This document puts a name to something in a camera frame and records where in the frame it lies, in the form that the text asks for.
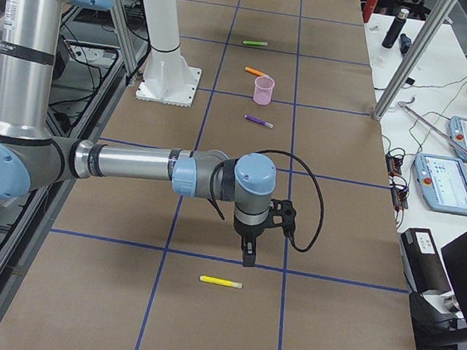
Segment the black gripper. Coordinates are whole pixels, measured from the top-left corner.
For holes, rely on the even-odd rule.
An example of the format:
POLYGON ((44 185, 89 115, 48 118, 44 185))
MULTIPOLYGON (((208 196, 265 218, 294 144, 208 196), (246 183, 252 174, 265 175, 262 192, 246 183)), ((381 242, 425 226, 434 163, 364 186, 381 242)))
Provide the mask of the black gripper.
POLYGON ((257 225, 247 225, 240 222, 239 219, 235 219, 233 222, 233 228, 240 236, 242 243, 242 261, 244 267, 255 266, 255 259, 257 259, 257 238, 263 234, 266 229, 263 223, 257 225))

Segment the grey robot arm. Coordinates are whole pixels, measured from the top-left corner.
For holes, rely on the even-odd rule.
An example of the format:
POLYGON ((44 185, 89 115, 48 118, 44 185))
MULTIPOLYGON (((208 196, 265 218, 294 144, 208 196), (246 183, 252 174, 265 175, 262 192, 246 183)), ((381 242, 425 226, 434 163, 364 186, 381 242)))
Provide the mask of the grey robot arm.
POLYGON ((0 41, 0 200, 69 179, 168 180, 185 197, 234 205, 243 265, 273 225, 275 164, 264 152, 230 159, 219 150, 131 149, 54 136, 46 126, 65 4, 111 9, 115 0, 6 0, 0 41))

